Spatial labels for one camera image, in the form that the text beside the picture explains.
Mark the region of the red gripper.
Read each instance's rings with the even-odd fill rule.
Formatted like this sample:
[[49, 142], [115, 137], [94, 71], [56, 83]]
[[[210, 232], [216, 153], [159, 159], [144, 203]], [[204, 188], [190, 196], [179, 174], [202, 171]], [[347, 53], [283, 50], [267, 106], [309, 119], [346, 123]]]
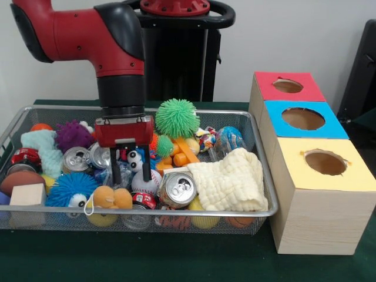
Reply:
[[[97, 118], [95, 120], [95, 133], [101, 147], [116, 147], [134, 144], [141, 146], [145, 154], [143, 163], [143, 180], [152, 179], [150, 168], [149, 144], [153, 139], [153, 116], [126, 117], [120, 119]], [[117, 149], [110, 148], [110, 162], [112, 168], [113, 184], [121, 184], [121, 172], [117, 163]]]

